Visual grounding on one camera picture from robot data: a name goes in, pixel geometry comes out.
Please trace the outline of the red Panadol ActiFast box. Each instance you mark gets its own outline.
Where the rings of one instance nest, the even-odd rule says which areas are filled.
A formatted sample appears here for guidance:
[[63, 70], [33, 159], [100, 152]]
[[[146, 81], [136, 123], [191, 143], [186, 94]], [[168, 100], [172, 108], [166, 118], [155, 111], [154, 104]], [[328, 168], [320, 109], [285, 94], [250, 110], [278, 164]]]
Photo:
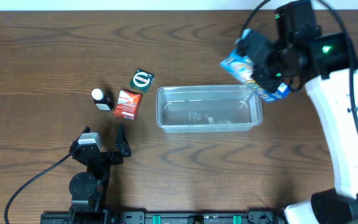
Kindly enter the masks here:
[[140, 107], [142, 95], [127, 90], [121, 90], [113, 115], [135, 121]]

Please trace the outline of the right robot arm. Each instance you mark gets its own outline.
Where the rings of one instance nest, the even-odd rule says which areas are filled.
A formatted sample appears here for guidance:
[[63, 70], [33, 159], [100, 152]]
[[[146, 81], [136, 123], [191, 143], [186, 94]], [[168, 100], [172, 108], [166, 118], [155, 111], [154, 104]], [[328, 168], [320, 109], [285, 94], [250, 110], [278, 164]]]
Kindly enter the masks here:
[[298, 79], [329, 148], [334, 188], [285, 207], [287, 223], [358, 223], [358, 58], [341, 17], [333, 18], [340, 32], [323, 35], [309, 1], [289, 2], [275, 10], [277, 41], [244, 26], [238, 43], [264, 90]]

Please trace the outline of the green Zam-Buk box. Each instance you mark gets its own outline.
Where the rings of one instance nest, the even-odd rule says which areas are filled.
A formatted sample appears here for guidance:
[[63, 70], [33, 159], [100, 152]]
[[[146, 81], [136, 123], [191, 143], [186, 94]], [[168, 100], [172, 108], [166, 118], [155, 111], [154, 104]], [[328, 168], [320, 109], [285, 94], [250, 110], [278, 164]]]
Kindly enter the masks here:
[[130, 87], [147, 93], [154, 81], [154, 78], [154, 74], [146, 72], [145, 70], [137, 69], [131, 79]]

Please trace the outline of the dark syrup bottle white cap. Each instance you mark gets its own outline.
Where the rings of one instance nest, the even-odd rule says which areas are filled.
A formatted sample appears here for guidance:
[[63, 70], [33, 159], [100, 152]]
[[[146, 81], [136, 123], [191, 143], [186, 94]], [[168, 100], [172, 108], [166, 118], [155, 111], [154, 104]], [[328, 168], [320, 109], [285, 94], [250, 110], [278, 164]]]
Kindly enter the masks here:
[[91, 96], [93, 97], [94, 104], [99, 110], [111, 111], [114, 108], [114, 103], [103, 93], [101, 89], [95, 88], [92, 90]]

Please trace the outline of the blue fever patch box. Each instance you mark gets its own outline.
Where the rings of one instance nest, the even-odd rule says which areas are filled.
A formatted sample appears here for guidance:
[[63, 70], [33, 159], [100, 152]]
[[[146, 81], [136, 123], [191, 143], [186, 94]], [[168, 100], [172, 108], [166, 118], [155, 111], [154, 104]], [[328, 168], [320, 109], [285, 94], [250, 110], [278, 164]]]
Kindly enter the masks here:
[[220, 66], [230, 73], [236, 80], [252, 88], [261, 99], [267, 103], [286, 98], [290, 94], [290, 88], [285, 83], [279, 83], [277, 91], [270, 93], [260, 87], [251, 77], [254, 73], [254, 63], [248, 56], [240, 56], [233, 50], [221, 63]]

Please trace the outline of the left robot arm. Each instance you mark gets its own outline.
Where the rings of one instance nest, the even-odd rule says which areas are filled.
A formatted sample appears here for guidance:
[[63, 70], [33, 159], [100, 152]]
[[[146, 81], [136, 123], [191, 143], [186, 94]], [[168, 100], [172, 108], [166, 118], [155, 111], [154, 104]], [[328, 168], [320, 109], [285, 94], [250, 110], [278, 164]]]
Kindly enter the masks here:
[[131, 148], [120, 124], [114, 145], [115, 151], [102, 152], [101, 138], [85, 127], [73, 141], [69, 153], [74, 160], [86, 166], [85, 172], [76, 174], [70, 181], [71, 207], [69, 223], [119, 223], [119, 215], [106, 205], [111, 166], [131, 156]]

